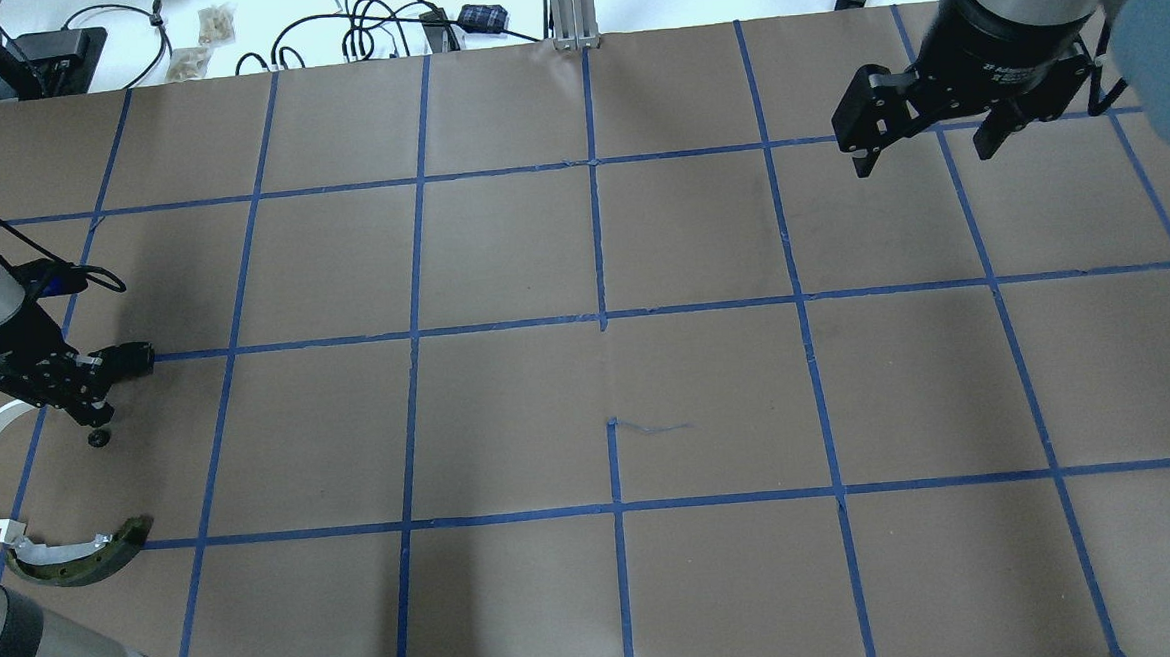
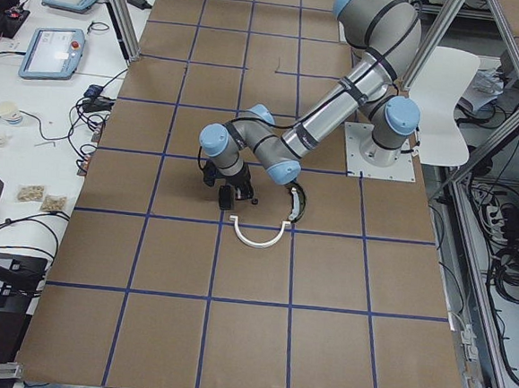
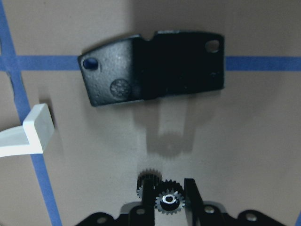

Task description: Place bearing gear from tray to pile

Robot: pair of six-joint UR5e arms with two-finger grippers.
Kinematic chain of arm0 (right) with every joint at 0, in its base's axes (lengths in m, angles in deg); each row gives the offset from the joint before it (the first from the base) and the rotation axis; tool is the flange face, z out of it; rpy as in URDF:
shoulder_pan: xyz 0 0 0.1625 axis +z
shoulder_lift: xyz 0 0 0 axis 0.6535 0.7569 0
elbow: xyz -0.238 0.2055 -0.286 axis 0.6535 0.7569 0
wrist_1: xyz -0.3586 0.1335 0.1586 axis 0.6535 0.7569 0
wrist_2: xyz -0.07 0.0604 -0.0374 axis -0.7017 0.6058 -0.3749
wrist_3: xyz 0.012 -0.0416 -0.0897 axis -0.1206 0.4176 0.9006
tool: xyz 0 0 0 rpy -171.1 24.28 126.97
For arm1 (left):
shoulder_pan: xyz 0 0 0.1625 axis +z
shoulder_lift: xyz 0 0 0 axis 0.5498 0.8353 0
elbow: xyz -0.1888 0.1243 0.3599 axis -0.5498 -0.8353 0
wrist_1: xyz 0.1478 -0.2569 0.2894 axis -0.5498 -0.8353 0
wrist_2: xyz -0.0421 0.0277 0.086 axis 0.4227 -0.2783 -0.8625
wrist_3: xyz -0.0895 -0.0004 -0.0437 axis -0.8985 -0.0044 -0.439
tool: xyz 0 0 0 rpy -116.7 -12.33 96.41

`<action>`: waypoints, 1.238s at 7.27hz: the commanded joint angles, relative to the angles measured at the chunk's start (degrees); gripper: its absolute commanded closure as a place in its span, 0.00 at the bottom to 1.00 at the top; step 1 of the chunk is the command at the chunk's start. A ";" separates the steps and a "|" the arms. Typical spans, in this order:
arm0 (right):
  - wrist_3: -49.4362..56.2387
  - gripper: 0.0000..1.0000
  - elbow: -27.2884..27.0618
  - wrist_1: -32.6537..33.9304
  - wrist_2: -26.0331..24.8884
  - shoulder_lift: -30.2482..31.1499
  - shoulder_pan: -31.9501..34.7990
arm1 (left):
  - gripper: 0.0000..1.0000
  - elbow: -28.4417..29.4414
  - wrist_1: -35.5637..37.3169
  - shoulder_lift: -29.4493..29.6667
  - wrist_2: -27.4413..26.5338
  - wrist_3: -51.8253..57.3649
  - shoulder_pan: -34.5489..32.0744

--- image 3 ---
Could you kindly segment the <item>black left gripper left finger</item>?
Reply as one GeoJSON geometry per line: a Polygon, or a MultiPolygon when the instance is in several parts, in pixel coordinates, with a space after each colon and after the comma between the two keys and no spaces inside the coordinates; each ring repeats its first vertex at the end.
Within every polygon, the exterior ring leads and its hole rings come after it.
{"type": "Polygon", "coordinates": [[[155,189],[151,185],[145,184],[142,202],[133,207],[128,216],[129,226],[154,226],[155,225],[155,189]]]}

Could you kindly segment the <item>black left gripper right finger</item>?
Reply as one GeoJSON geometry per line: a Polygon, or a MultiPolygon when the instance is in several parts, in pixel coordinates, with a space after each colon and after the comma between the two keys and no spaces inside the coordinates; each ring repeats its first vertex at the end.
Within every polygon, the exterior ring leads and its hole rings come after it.
{"type": "Polygon", "coordinates": [[[190,226],[224,226],[221,210],[212,203],[204,203],[196,182],[192,178],[184,179],[185,211],[190,226]]]}

